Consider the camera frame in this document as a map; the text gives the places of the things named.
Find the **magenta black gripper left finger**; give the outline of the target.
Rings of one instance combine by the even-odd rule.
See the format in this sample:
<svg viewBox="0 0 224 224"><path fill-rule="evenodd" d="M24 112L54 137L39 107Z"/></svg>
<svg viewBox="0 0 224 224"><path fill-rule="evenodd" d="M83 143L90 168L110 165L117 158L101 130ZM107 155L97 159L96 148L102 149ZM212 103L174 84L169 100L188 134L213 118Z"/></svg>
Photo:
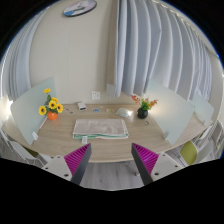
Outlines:
<svg viewBox="0 0 224 224"><path fill-rule="evenodd" d="M55 156L43 167L43 170L79 185L85 173L91 153L91 145L86 144L66 156Z"/></svg>

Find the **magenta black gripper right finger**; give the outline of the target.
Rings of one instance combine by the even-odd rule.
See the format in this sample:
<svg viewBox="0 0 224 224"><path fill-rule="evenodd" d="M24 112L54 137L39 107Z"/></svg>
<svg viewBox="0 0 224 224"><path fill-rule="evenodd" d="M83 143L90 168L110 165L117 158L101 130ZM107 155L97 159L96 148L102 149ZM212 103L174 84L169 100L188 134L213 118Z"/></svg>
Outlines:
<svg viewBox="0 0 224 224"><path fill-rule="evenodd" d="M166 153L157 154L136 143L132 144L131 153L144 185L182 169L182 166Z"/></svg>

